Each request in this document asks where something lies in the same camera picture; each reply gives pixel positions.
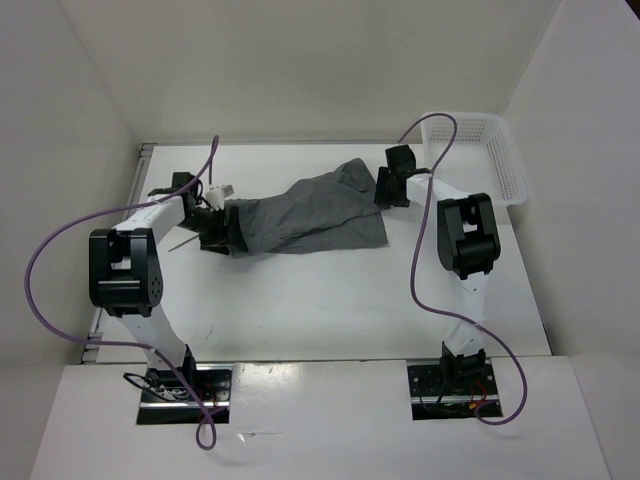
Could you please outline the grey shorts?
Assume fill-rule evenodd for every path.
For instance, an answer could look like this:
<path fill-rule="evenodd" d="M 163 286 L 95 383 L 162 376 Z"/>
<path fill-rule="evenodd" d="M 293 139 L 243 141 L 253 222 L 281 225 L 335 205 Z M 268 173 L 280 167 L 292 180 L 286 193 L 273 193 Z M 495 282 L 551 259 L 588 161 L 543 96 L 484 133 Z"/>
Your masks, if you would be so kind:
<path fill-rule="evenodd" d="M 380 207 L 374 203 L 376 182 L 360 158 L 336 170 L 296 181 L 286 192 L 261 199 L 225 203 L 239 208 L 247 253 L 302 255 L 334 250 L 375 249 L 388 245 Z M 198 235 L 194 212 L 179 226 Z"/>

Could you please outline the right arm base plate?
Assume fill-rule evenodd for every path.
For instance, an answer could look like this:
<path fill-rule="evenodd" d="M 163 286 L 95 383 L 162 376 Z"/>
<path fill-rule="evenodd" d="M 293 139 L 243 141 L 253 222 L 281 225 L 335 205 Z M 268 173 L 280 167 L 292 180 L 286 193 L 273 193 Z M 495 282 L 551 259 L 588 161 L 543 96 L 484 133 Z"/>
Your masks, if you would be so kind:
<path fill-rule="evenodd" d="M 493 366 L 471 380 L 445 381 L 436 360 L 409 362 L 407 377 L 414 421 L 473 418 L 480 408 L 481 418 L 501 418 Z"/>

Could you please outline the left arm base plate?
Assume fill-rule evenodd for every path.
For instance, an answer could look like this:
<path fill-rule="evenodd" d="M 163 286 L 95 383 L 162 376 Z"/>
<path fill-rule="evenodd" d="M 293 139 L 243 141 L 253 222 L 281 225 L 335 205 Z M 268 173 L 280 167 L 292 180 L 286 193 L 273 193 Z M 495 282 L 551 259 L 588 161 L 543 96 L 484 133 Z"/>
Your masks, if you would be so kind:
<path fill-rule="evenodd" d="M 212 414 L 216 424 L 227 424 L 230 415 L 232 364 L 197 365 L 193 389 Z M 126 372 L 123 378 L 141 391 L 138 425 L 197 425 L 201 409 L 172 373 L 161 377 L 147 370 L 144 375 Z"/>

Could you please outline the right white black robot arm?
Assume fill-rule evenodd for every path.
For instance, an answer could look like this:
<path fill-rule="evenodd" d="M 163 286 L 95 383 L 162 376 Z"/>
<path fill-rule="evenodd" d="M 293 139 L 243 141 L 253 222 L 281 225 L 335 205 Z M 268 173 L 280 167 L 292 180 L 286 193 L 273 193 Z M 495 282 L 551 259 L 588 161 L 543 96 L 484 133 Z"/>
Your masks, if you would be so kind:
<path fill-rule="evenodd" d="M 434 216 L 432 244 L 442 267 L 454 280 L 454 312 L 459 320 L 442 342 L 438 378 L 450 393 L 460 393 L 484 373 L 486 352 L 481 331 L 486 285 L 500 256 L 501 245 L 491 198 L 471 194 L 418 168 L 407 145 L 385 150 L 387 164 L 378 170 L 374 202 L 381 207 L 428 206 Z"/>

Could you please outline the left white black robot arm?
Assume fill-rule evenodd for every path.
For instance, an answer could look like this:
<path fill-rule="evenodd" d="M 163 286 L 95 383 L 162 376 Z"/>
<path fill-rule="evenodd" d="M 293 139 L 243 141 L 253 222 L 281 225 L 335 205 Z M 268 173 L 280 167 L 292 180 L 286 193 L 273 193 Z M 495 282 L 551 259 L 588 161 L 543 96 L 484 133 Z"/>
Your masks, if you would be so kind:
<path fill-rule="evenodd" d="M 200 385 L 195 358 L 173 330 L 162 306 L 164 280 L 158 244 L 175 227 L 196 234 L 205 251 L 245 251 L 230 185 L 205 187 L 188 172 L 176 172 L 168 188 L 149 192 L 146 207 L 111 229 L 89 237 L 89 295 L 144 344 L 151 385 L 185 400 Z"/>

